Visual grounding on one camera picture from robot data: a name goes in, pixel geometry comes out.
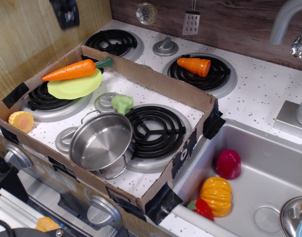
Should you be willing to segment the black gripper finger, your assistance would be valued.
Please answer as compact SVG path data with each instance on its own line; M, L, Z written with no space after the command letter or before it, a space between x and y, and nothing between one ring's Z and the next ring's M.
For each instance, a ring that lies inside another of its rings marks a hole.
M79 10L75 0L50 0L49 2L62 30L80 25Z

